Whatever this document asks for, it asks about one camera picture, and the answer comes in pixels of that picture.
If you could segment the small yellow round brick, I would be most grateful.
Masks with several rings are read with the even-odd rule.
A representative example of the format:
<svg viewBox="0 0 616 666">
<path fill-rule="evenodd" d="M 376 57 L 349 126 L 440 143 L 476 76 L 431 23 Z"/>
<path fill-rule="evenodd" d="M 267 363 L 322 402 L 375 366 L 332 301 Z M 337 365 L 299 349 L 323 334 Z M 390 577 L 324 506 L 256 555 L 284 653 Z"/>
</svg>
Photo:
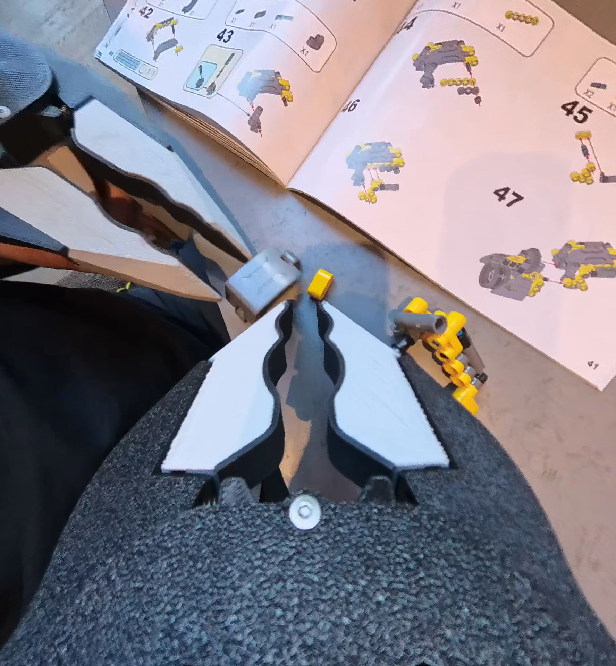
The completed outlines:
<svg viewBox="0 0 616 666">
<path fill-rule="evenodd" d="M 322 301 L 328 294 L 328 291 L 333 283 L 334 275 L 325 269 L 319 269 L 313 276 L 310 284 L 306 289 L 309 295 L 315 301 Z"/>
</svg>

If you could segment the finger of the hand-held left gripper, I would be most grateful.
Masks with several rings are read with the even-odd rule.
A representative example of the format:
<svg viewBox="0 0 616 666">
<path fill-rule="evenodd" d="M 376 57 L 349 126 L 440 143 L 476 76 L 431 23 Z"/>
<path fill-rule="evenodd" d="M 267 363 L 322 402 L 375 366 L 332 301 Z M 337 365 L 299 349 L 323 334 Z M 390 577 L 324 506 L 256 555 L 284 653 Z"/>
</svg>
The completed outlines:
<svg viewBox="0 0 616 666">
<path fill-rule="evenodd" d="M 73 112 L 75 146 L 106 171 L 104 179 L 166 211 L 240 262 L 253 253 L 179 154 L 96 99 Z"/>
<path fill-rule="evenodd" d="M 0 170 L 0 236 L 68 257 L 87 271 L 207 302 L 222 297 L 175 256 L 45 167 Z"/>
</svg>

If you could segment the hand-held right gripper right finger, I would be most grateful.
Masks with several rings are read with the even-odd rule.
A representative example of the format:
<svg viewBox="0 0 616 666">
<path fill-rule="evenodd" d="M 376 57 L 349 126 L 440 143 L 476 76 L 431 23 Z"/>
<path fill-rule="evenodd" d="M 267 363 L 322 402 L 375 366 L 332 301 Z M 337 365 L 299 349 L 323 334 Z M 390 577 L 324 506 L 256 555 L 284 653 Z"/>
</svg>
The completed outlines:
<svg viewBox="0 0 616 666">
<path fill-rule="evenodd" d="M 450 469 L 395 351 L 328 302 L 318 302 L 316 314 L 333 384 L 327 450 L 337 471 L 361 489 L 386 478 L 402 497 L 408 472 Z"/>
</svg>

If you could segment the grey curved panel brick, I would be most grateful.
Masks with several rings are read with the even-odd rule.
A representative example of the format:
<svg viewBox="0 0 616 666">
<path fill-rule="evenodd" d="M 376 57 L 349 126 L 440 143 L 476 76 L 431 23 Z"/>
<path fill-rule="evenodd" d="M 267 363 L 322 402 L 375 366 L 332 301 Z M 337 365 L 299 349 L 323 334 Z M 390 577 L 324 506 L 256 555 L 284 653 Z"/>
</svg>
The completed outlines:
<svg viewBox="0 0 616 666">
<path fill-rule="evenodd" d="M 225 282 L 225 298 L 243 322 L 252 324 L 294 286 L 301 267 L 298 256 L 288 250 L 263 250 Z"/>
</svg>

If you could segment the grey desk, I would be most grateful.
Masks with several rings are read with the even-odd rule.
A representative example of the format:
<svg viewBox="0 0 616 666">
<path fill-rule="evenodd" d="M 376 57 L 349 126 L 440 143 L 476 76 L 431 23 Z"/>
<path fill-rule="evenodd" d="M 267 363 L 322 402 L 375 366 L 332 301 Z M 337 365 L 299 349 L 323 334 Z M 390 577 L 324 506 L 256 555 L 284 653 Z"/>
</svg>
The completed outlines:
<svg viewBox="0 0 616 666">
<path fill-rule="evenodd" d="M 616 638 L 616 378 L 591 387 L 414 271 L 318 204 L 281 188 L 177 112 L 141 94 L 146 115 L 177 138 L 254 244 L 275 240 L 305 271 L 335 273 L 330 302 L 381 339 L 403 298 L 463 312 L 490 381 L 480 421 L 544 507 L 588 601 Z"/>
</svg>

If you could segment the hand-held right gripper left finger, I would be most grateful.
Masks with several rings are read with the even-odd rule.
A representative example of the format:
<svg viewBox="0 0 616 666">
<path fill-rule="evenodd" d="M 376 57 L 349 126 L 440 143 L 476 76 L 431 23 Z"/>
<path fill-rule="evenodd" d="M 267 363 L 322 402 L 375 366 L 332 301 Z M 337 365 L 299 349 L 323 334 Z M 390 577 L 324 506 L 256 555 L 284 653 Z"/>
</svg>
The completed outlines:
<svg viewBox="0 0 616 666">
<path fill-rule="evenodd" d="M 163 474 L 205 476 L 197 500 L 217 500 L 229 478 L 260 500 L 289 497 L 280 463 L 285 429 L 277 391 L 287 370 L 293 303 L 275 306 L 209 360 L 193 403 L 161 462 Z"/>
</svg>

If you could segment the person's black clothing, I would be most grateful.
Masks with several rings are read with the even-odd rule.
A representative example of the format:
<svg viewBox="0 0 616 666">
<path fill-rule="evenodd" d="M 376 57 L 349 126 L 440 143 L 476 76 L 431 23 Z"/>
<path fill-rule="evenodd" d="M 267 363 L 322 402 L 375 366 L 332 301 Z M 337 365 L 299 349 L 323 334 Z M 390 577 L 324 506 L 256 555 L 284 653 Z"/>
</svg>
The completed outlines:
<svg viewBox="0 0 616 666">
<path fill-rule="evenodd" d="M 218 305 L 7 280 L 0 263 L 0 649 L 104 459 L 229 342 Z"/>
</svg>

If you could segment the yellow grey brick assembly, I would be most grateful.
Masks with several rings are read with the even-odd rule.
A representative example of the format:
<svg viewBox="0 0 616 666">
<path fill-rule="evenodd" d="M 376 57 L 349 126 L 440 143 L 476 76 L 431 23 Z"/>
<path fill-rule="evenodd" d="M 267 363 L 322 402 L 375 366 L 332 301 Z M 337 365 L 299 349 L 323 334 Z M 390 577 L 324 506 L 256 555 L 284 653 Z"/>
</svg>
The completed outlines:
<svg viewBox="0 0 616 666">
<path fill-rule="evenodd" d="M 453 385 L 453 398 L 473 416 L 479 412 L 477 397 L 488 381 L 484 362 L 466 330 L 460 312 L 429 311 L 427 301 L 413 298 L 393 312 L 390 345 L 397 356 L 421 344 L 432 354 Z"/>
</svg>

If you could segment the open instruction booklet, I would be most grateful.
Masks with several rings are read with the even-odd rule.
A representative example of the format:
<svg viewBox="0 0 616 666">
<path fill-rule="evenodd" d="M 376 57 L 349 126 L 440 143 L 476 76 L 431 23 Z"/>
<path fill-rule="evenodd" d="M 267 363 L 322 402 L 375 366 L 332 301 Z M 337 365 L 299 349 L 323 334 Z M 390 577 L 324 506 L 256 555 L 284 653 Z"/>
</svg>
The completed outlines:
<svg viewBox="0 0 616 666">
<path fill-rule="evenodd" d="M 553 1 L 128 1 L 95 58 L 603 390 L 616 45 Z"/>
</svg>

